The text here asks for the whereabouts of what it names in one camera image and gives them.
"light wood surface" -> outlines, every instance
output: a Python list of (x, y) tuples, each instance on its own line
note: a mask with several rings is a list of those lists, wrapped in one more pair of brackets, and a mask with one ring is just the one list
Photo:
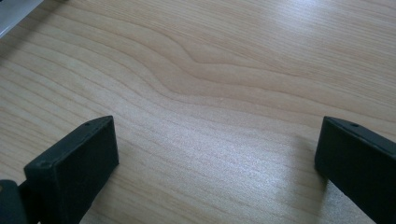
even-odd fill
[(396, 141), (393, 0), (45, 1), (0, 40), (0, 179), (113, 115), (81, 223), (372, 223), (314, 169), (323, 116)]

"wooden table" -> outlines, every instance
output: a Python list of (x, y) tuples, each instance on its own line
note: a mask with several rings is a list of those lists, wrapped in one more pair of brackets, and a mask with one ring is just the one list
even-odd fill
[(392, 0), (45, 1), (0, 40), (0, 179), (113, 115), (81, 223), (372, 223), (314, 169), (322, 118), (396, 140)]

